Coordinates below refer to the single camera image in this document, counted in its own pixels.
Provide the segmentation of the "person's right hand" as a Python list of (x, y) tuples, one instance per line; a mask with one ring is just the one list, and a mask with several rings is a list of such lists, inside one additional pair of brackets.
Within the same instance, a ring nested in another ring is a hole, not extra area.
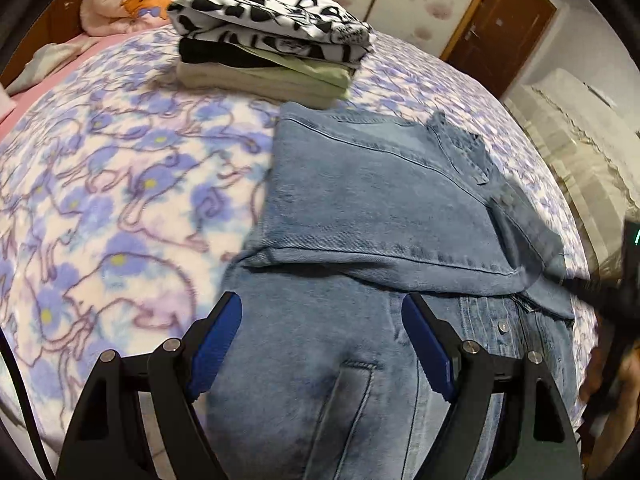
[(592, 350), (580, 398), (597, 396), (597, 417), (606, 415), (586, 458), (586, 479), (600, 479), (624, 448), (639, 422), (639, 339), (628, 328), (601, 330)]

